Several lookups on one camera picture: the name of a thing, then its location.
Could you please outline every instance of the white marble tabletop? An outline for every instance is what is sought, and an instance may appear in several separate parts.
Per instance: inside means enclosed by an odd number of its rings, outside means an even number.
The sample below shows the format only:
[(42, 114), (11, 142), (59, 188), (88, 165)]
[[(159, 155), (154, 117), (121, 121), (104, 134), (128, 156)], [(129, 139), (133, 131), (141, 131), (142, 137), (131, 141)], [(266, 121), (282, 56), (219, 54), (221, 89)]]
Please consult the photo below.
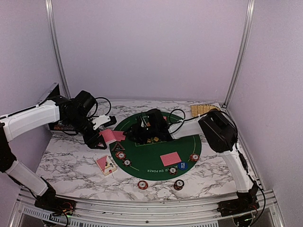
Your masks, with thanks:
[[(190, 106), (202, 102), (173, 101), (112, 101), (109, 115), (117, 118), (117, 124), (128, 116), (158, 108), (165, 112), (182, 109), (187, 118), (191, 117)], [(107, 111), (108, 104), (99, 102), (97, 114)], [(202, 141), (201, 157), (196, 165), (178, 179), (185, 182), (182, 190), (173, 188), (174, 182), (147, 181), (149, 187), (140, 190), (140, 179), (122, 169), (104, 176), (95, 160), (104, 155), (111, 156), (109, 149), (89, 149), (79, 136), (53, 135), (43, 154), (37, 174), (48, 181), (59, 195), (86, 199), (115, 201), (164, 201), (185, 200), (226, 194), (236, 191), (232, 175), (221, 157), (211, 150), (205, 138)]]

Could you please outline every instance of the blue poker chip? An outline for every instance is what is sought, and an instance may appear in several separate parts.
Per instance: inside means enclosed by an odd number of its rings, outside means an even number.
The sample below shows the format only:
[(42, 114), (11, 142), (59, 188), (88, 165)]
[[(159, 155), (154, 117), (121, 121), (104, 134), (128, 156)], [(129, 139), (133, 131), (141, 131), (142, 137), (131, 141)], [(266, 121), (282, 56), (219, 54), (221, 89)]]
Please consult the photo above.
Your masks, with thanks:
[(180, 170), (187, 170), (188, 164), (187, 164), (186, 162), (180, 162), (180, 163), (178, 164), (178, 168), (179, 168)]

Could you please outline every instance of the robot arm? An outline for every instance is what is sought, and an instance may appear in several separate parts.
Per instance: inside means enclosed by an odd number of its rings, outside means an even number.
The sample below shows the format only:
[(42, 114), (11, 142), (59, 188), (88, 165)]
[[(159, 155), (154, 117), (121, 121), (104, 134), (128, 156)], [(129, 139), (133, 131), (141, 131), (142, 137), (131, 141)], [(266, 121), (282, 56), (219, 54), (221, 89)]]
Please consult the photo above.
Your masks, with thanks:
[(139, 116), (137, 123), (125, 131), (125, 135), (130, 140), (146, 143), (148, 138), (156, 136), (160, 140), (171, 141), (185, 136), (204, 134), (212, 150), (224, 159), (234, 178), (238, 199), (219, 203), (218, 211), (222, 216), (259, 208), (256, 197), (258, 186), (250, 179), (248, 164), (237, 149), (237, 129), (222, 111), (213, 109), (202, 116), (181, 120), (171, 125), (166, 123), (158, 109), (149, 110), (145, 114), (150, 126), (146, 126), (144, 119)]
[(55, 96), (39, 105), (0, 117), (0, 171), (37, 195), (36, 206), (58, 211), (58, 207), (64, 207), (63, 204), (67, 200), (57, 198), (55, 190), (48, 182), (19, 162), (11, 152), (8, 142), (29, 130), (60, 120), (72, 125), (76, 132), (81, 133), (88, 147), (106, 149), (106, 143), (98, 128), (100, 125), (115, 124), (116, 118), (102, 115), (89, 120), (87, 114), (95, 101), (90, 93), (81, 91), (70, 100), (63, 96)]

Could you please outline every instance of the purple wall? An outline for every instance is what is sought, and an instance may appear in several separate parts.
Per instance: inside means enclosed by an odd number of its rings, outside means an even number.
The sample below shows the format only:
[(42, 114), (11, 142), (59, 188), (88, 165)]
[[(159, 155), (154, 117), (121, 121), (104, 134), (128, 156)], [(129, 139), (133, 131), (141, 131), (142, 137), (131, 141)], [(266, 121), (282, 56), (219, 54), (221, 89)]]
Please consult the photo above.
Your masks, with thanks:
[(287, 227), (303, 213), (303, 1), (257, 1), (230, 110)]
[(54, 0), (71, 96), (223, 102), (248, 1)]
[[(48, 30), (45, 1), (1, 1), (0, 115), (35, 105), (59, 80)], [(50, 139), (44, 128), (25, 133), (10, 143), (12, 152), (36, 170)], [(0, 226), (6, 227), (19, 186), (0, 174)]]

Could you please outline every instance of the poker table mat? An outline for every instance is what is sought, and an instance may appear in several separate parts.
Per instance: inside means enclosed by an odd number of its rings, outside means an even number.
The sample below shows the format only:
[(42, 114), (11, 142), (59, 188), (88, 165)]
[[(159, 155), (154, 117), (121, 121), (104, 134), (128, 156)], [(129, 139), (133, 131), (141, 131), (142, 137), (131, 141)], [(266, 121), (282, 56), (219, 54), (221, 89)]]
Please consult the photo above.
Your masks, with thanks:
[[(134, 114), (121, 121), (116, 127), (116, 131), (125, 131), (132, 124), (136, 123), (136, 117), (141, 113)], [(169, 122), (169, 113), (162, 112), (163, 116), (167, 117)], [(171, 120), (176, 121), (181, 119), (174, 114), (171, 115)], [(128, 138), (121, 141), (120, 144), (124, 147), (126, 159), (131, 160), (130, 166), (124, 166), (123, 161), (115, 156), (115, 151), (112, 151), (116, 143), (110, 144), (112, 157), (116, 164), (128, 174), (144, 180), (160, 181), (169, 180), (179, 177), (189, 171), (196, 162), (189, 159), (190, 155), (195, 153), (201, 155), (202, 144), (199, 135), (182, 137), (173, 141), (153, 141), (148, 144), (137, 144), (130, 141)], [(161, 155), (177, 152), (182, 162), (188, 164), (186, 170), (178, 169), (178, 164), (164, 166), (160, 158)], [(178, 172), (176, 175), (169, 174), (170, 167), (176, 167)]]

